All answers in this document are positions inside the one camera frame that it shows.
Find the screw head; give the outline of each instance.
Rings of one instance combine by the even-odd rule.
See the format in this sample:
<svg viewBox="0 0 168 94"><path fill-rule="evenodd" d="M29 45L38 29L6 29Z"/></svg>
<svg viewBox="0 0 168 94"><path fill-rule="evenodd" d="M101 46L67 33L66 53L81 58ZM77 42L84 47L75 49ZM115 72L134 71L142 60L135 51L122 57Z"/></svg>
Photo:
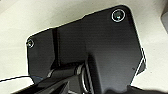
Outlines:
<svg viewBox="0 0 168 94"><path fill-rule="evenodd" d="M121 22L125 17L125 12L122 9L113 11L111 18L115 22Z"/></svg>
<svg viewBox="0 0 168 94"><path fill-rule="evenodd" d="M34 42L32 39L28 39L26 42L27 47L32 48L34 46Z"/></svg>

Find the cable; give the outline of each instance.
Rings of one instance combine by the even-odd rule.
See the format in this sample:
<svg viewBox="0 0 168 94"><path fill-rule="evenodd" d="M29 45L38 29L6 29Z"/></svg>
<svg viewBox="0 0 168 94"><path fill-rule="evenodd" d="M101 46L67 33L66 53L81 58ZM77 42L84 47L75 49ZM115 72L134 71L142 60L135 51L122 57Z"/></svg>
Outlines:
<svg viewBox="0 0 168 94"><path fill-rule="evenodd" d="M4 82L4 81L8 81L8 80L14 80L14 79L18 79L18 78L25 78L25 77L36 77L36 78L42 79L41 77L37 77L37 76L19 76L19 77L13 77L13 78L0 80L0 82Z"/></svg>

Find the white background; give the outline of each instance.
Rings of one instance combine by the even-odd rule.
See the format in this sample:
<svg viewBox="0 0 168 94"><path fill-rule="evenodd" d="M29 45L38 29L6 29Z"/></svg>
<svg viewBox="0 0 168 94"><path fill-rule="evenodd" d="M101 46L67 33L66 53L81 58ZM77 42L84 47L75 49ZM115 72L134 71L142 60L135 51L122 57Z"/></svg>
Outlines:
<svg viewBox="0 0 168 94"><path fill-rule="evenodd" d="M127 5L147 58L147 69L132 85L168 92L168 35L160 17L166 0L1 0L0 80L28 75L26 40L30 35L57 27L95 11ZM22 78L0 83L1 94L33 84Z"/></svg>

